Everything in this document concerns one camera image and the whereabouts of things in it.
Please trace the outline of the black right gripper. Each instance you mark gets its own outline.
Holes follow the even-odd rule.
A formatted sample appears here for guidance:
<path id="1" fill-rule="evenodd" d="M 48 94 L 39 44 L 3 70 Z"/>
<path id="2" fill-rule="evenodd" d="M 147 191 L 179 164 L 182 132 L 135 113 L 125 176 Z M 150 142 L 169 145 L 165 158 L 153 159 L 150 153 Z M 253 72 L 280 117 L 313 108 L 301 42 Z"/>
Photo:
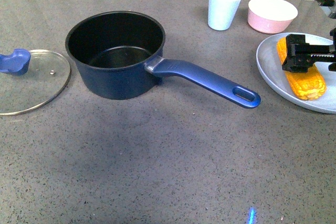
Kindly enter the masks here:
<path id="1" fill-rule="evenodd" d="M 307 73 L 316 62 L 329 62 L 329 71 L 336 71 L 336 28 L 330 31 L 331 45 L 314 45 L 306 42 L 306 36 L 289 34 L 286 36 L 287 57 L 282 70 L 291 73 Z"/>

